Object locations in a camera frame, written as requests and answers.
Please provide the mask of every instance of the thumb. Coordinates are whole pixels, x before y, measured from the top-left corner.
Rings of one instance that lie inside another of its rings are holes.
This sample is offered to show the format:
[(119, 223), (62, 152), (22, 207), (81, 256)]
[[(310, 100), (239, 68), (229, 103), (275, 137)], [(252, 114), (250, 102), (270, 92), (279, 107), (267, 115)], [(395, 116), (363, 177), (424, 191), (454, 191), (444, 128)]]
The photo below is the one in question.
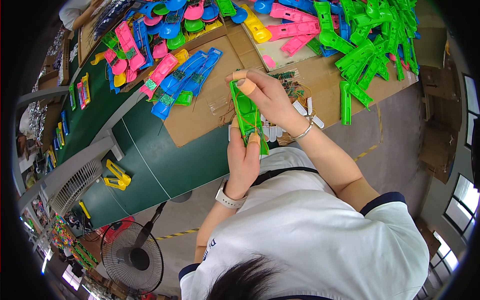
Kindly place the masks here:
[(237, 87), (242, 93), (245, 94), (245, 96), (250, 98), (258, 106), (258, 108), (260, 108), (260, 110), (270, 101), (270, 98), (268, 98), (257, 87), (257, 85), (248, 78), (238, 80)]
[(259, 155), (260, 155), (260, 136), (251, 133), (248, 138), (247, 151), (245, 153), (245, 161), (251, 164), (259, 164)]

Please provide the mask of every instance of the navy sleeve trim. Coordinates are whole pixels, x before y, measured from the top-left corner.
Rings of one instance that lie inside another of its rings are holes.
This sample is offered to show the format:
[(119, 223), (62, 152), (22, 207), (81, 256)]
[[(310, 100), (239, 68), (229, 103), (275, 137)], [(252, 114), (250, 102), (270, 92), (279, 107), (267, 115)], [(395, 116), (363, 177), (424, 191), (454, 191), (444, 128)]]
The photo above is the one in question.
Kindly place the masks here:
[(405, 202), (405, 197), (400, 194), (399, 192), (388, 192), (383, 195), (380, 195), (373, 199), (372, 201), (368, 202), (361, 210), (360, 213), (365, 216), (369, 213), (372, 209), (389, 202)]
[(186, 266), (185, 268), (181, 269), (180, 273), (179, 273), (179, 281), (182, 279), (182, 277), (184, 277), (188, 273), (195, 271), (198, 268), (199, 265), (200, 264), (190, 264), (190, 265)]

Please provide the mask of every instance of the left hand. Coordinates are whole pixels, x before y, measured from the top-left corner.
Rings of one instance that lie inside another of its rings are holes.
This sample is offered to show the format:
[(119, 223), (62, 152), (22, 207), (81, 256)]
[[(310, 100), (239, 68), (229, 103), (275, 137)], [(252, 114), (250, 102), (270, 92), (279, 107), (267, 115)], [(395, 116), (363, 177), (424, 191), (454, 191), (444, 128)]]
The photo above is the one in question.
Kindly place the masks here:
[(243, 142), (237, 116), (232, 121), (230, 143), (227, 148), (230, 178), (224, 189), (225, 195), (232, 200), (244, 197), (260, 172), (260, 136), (252, 133), (247, 147)]

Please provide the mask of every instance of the white t-shirt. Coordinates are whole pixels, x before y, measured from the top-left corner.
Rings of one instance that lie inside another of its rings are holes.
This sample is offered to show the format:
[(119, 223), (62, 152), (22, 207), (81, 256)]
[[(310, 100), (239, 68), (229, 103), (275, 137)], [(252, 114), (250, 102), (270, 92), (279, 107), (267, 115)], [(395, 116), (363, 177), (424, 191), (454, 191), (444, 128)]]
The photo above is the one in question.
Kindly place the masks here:
[(63, 26), (73, 30), (73, 22), (90, 6), (92, 0), (69, 0), (60, 9), (59, 17)]
[[(261, 173), (312, 165), (296, 148), (270, 153)], [(410, 300), (429, 263), (400, 193), (383, 194), (357, 212), (318, 174), (287, 171), (251, 187), (243, 207), (214, 229), (202, 263), (179, 274), (182, 300), (205, 299), (221, 274), (257, 253), (282, 270), (263, 299)]]

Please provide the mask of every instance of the concrete floor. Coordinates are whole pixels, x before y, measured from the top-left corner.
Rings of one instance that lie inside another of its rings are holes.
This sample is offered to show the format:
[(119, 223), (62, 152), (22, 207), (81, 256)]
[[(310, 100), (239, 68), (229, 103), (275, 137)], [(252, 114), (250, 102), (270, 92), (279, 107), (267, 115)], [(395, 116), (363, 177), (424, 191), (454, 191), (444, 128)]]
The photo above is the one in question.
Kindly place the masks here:
[[(421, 211), (430, 177), (418, 161), (424, 122), (420, 118), (419, 84), (393, 95), (352, 116), (352, 125), (337, 123), (323, 132), (341, 146), (357, 164), (370, 185), (380, 194), (401, 192), (408, 211), (415, 217)], [(161, 237), (199, 227), (215, 202), (219, 180), (197, 188), (184, 203), (169, 201), (155, 223), (152, 234)], [(135, 215), (135, 221), (145, 224), (155, 212), (149, 208)], [(163, 253), (163, 281), (155, 293), (180, 295), (179, 271), (193, 262), (196, 233), (158, 241)], [(104, 270), (99, 272), (107, 276)]]

